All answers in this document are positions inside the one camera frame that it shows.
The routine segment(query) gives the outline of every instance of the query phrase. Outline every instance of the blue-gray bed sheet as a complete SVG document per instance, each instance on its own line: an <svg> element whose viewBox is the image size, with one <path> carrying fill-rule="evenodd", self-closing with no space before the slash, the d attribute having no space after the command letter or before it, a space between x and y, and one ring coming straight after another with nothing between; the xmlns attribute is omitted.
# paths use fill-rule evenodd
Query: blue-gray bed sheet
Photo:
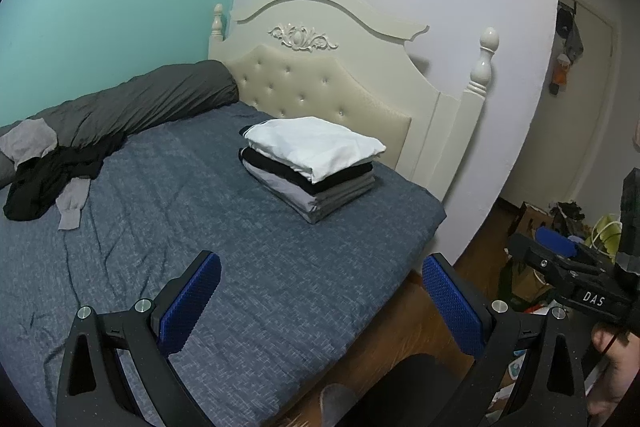
<svg viewBox="0 0 640 427"><path fill-rule="evenodd" d="M55 205L37 221L1 216L0 363L45 427L80 305L128 309L200 250L220 255L222 281L170 360L218 427L273 417L416 263L445 217L439 201L376 164L373 190L310 225L238 161L238 130L267 118L238 102L129 137L92 182L77 230L57 230ZM122 359L146 418L162 425Z"/></svg>

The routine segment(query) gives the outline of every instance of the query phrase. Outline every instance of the carved floral ornament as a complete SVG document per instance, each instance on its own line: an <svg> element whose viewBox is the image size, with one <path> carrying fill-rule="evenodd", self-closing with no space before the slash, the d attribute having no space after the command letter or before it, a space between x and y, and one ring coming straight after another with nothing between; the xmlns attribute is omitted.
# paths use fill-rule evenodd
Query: carved floral ornament
<svg viewBox="0 0 640 427"><path fill-rule="evenodd" d="M282 41L282 44L297 51L334 50L338 44L332 44L324 33L318 34L314 28L306 28L303 25L278 24L273 30L268 32L275 39Z"/></svg>

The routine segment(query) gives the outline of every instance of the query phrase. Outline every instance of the bed post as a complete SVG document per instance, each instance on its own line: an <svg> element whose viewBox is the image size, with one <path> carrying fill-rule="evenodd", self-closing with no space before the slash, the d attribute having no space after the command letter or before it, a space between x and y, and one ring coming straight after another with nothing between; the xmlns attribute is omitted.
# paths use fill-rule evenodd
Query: bed post
<svg viewBox="0 0 640 427"><path fill-rule="evenodd" d="M449 185L453 181L453 176L462 162L466 147L478 124L492 79L491 58L499 44L498 32L493 28L485 29L480 37L480 57L471 71L471 80L462 93L449 137L427 185L431 193L440 201L449 190Z"/></svg>
<svg viewBox="0 0 640 427"><path fill-rule="evenodd" d="M222 35L222 4L216 4L213 9L213 23L211 24L211 36L209 37L209 44L213 42L222 42L224 40Z"/></svg>

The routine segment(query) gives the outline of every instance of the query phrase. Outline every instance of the white headboard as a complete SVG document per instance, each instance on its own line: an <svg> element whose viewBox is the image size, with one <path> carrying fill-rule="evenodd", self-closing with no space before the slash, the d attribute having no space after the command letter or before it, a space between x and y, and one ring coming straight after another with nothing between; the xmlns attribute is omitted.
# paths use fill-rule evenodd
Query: white headboard
<svg viewBox="0 0 640 427"><path fill-rule="evenodd" d="M428 26L393 19L361 0L257 0L214 9L209 58L233 74L240 100L275 118L317 116L374 136L382 163L442 200L478 123L498 48L492 28L460 99L418 71L404 42Z"/></svg>

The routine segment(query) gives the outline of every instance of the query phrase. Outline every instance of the stack of folded clothes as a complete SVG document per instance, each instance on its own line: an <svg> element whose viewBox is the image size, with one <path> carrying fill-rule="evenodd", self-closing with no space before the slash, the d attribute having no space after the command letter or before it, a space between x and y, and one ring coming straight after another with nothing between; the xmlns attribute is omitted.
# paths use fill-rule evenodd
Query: stack of folded clothes
<svg viewBox="0 0 640 427"><path fill-rule="evenodd" d="M241 130L239 159L259 182L310 223L367 192L379 140L308 116L268 120Z"/></svg>

